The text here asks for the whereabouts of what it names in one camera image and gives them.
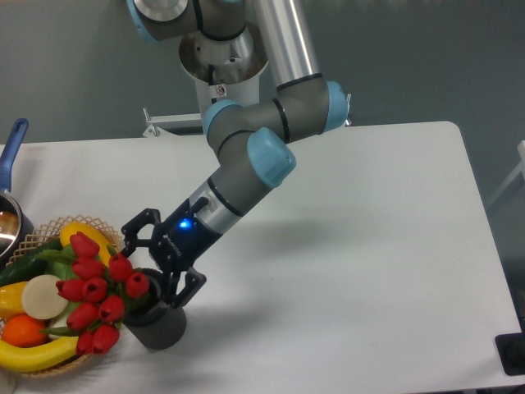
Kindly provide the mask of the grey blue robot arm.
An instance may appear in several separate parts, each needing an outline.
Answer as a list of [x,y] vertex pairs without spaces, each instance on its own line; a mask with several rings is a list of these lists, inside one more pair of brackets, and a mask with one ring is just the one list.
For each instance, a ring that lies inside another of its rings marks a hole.
[[149,41],[181,37],[180,60],[206,83],[203,135],[218,169],[167,218],[147,208],[124,227],[125,255],[148,249],[162,270],[162,300],[184,306],[204,284],[195,260],[293,171],[292,142],[343,126],[343,89],[317,64],[302,4],[130,1]]

